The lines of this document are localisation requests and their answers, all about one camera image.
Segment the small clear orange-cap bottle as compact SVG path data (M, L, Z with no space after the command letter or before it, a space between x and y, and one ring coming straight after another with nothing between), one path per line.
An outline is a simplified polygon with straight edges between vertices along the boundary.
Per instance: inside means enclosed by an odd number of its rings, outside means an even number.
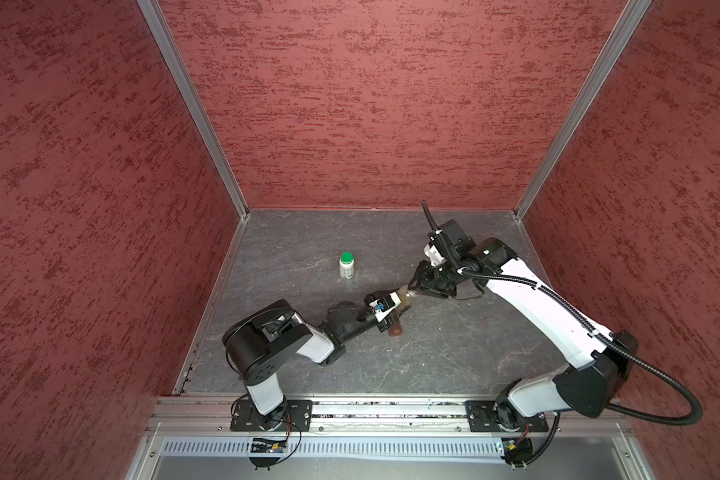
M396 309L404 311L416 302L419 298L419 294L416 291L409 290L406 286L402 286L394 292L392 297L395 302Z

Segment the brown weekly pill organizer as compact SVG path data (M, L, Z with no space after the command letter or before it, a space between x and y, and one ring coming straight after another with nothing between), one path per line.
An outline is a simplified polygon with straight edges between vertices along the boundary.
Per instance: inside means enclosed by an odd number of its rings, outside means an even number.
M400 322L395 323L388 329L388 335L390 337L397 337L403 333L403 328Z

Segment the white pill bottle green cap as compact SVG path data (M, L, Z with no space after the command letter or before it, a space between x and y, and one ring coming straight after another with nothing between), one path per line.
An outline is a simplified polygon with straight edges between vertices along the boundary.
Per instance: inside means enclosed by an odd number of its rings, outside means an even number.
M345 251L339 258L339 274L342 279L352 279L355 276L355 259L351 252Z

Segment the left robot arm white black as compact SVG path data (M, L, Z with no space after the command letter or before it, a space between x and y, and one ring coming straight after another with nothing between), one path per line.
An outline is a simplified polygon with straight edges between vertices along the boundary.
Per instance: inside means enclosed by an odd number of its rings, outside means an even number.
M284 364L302 356L330 365L346 352L349 341L373 329L390 330L409 307L403 291L382 290L367 295L363 304L341 302L329 308L325 321L313 326L281 299L230 327L222 345L254 411L272 429L286 414L286 397L277 376Z

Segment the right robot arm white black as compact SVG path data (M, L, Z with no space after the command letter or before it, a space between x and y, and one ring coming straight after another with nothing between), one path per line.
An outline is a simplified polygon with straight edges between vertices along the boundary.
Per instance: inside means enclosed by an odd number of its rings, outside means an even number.
M564 365L544 375L511 383L494 405L497 423L507 431L548 411L575 411L598 417L629 376L626 359L610 353L599 335L632 350L637 341L626 332L614 334L576 308L557 299L518 254L497 238L477 243L460 225L427 220L431 232L426 256L409 287L421 294L453 298L459 284L470 281L490 290L525 316L558 349Z

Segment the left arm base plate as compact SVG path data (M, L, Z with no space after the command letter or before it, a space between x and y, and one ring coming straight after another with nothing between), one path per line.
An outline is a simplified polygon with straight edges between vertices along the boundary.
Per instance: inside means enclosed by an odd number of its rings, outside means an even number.
M274 410L261 414L248 397L231 406L229 430L232 432L285 432L288 429L306 432L310 428L313 402L284 400Z

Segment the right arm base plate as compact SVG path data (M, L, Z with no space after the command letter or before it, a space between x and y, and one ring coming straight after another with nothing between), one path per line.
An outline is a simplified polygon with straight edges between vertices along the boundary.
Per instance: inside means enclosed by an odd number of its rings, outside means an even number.
M543 433L549 430L543 414L524 417L508 401L470 400L464 403L466 419L473 433Z

